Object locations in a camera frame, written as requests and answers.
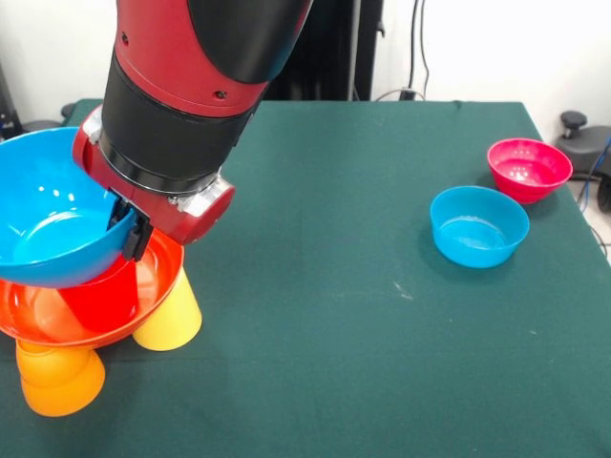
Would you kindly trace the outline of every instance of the floor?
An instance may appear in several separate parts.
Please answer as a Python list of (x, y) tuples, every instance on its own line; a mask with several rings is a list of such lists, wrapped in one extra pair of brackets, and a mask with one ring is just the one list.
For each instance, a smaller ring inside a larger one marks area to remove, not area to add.
[[(577, 199), (582, 187), (583, 181), (569, 182), (569, 188), (575, 199)], [(588, 224), (590, 224), (590, 226), (592, 226), (600, 234), (602, 241), (610, 244), (610, 246), (607, 246), (606, 248), (607, 260), (609, 260), (611, 263), (611, 215), (604, 215), (600, 212), (599, 206), (596, 203), (596, 194), (598, 190), (598, 183), (590, 183), (590, 198), (588, 200), (587, 208), (583, 212), (583, 216)]]

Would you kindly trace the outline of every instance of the red bowl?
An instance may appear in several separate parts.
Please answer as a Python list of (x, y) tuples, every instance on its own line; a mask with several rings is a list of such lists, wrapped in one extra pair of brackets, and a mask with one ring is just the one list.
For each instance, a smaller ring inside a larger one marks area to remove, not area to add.
[(535, 203), (562, 186), (573, 165), (559, 149), (529, 138), (508, 138), (488, 150), (499, 191), (519, 203)]

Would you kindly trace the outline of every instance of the light blue bowl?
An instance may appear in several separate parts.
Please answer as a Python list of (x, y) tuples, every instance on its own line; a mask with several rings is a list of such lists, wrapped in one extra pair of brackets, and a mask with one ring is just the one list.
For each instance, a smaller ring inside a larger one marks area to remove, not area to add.
[(493, 189), (459, 186), (431, 204), (432, 236), (449, 260), (467, 267), (494, 267), (510, 258), (530, 222), (512, 198)]
[(118, 258), (136, 216), (107, 231), (116, 196), (73, 162), (76, 128), (0, 143), (0, 278), (64, 288)]

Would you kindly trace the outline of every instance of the red cup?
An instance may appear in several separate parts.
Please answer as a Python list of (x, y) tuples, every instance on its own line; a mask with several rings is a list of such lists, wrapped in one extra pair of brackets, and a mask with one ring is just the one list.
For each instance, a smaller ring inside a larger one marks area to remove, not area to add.
[(113, 331), (136, 314), (136, 263), (119, 256), (93, 280), (57, 291), (83, 327), (97, 332)]

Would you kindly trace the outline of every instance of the yellow cup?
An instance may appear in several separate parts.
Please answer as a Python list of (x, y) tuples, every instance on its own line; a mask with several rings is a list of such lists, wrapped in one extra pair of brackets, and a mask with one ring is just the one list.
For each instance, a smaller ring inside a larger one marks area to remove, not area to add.
[(104, 385), (105, 370), (90, 348), (48, 348), (17, 341), (21, 388), (30, 408), (46, 417), (75, 413)]
[(203, 318), (189, 279), (180, 269), (168, 297), (134, 333), (136, 342), (149, 350), (168, 351), (188, 344), (200, 332)]

